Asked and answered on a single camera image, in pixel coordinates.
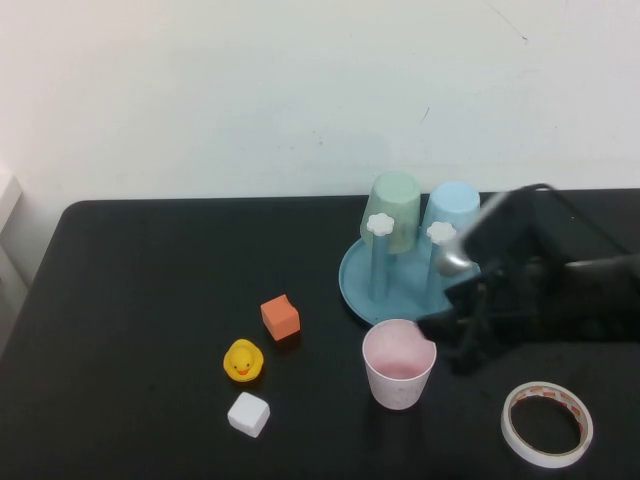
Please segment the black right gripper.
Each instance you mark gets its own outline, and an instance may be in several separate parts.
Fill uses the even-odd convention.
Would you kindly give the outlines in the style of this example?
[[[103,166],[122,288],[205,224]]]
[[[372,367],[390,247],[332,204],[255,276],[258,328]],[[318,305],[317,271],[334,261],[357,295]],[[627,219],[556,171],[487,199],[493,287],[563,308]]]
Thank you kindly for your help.
[[[449,355],[451,371],[470,374],[493,350],[567,338],[566,326],[545,310],[543,293],[536,279],[478,274],[448,288],[451,308],[418,318],[417,327],[435,343],[457,344]]]

